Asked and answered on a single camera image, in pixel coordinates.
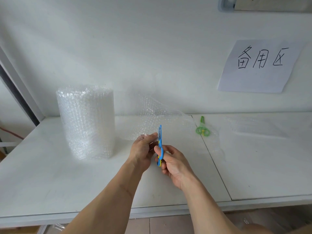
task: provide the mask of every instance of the bubble wrap roll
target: bubble wrap roll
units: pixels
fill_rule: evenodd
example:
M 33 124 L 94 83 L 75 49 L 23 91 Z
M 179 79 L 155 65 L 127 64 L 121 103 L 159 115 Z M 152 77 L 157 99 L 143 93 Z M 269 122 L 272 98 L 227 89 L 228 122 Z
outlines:
M 65 136 L 78 159 L 109 158 L 115 146 L 114 94 L 99 86 L 57 91 Z

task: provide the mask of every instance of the white table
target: white table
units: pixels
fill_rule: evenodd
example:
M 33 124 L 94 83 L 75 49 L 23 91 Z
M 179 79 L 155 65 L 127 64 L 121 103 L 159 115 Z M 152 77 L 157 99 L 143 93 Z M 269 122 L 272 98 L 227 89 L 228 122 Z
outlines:
M 234 133 L 230 114 L 212 114 L 205 115 L 206 122 L 220 130 L 219 146 L 210 143 L 215 135 L 202 139 L 195 132 L 186 142 L 176 133 L 178 122 L 163 128 L 164 141 L 185 154 L 224 211 L 312 203 L 311 152 L 306 152 L 312 113 L 245 116 L 257 117 L 262 126 L 261 119 L 267 117 L 282 128 L 282 135 L 291 131 L 291 138 Z M 193 118 L 199 122 L 200 115 Z M 117 124 L 124 121 L 116 118 Z M 276 133 L 265 128 L 260 132 Z M 116 155 L 109 160 L 78 161 L 70 154 L 60 118 L 45 119 L 0 163 L 0 227 L 70 222 L 117 173 L 131 144 L 118 140 Z M 182 192 L 152 163 L 139 184 L 130 218 L 187 213 Z

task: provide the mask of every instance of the person's right hand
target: person's right hand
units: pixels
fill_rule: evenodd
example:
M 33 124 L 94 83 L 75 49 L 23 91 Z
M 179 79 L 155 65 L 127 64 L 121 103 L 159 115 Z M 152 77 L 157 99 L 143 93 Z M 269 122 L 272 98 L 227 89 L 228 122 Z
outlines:
M 163 174 L 169 176 L 174 185 L 180 190 L 183 190 L 183 185 L 190 176 L 195 176 L 188 160 L 184 157 L 183 153 L 171 145 L 163 145 L 164 155 L 161 163 Z M 161 156 L 161 149 L 159 146 L 154 147 L 155 153 Z

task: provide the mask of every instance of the person's left arm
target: person's left arm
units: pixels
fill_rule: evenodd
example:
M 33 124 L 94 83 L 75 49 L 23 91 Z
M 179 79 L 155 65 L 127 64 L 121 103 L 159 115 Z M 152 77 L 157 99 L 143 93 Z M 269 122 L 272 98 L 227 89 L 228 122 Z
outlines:
M 142 174 L 151 164 L 157 133 L 140 136 L 129 158 L 105 189 L 88 204 L 62 234 L 124 234 Z

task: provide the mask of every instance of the blue scissors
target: blue scissors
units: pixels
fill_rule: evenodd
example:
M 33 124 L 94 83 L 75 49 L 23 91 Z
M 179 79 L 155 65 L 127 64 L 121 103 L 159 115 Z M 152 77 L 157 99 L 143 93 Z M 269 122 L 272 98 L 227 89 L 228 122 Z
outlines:
M 158 156 L 158 166 L 161 166 L 161 160 L 163 159 L 163 147 L 162 147 L 162 135 L 161 135 L 161 125 L 158 128 L 158 146 L 161 148 L 161 156 Z

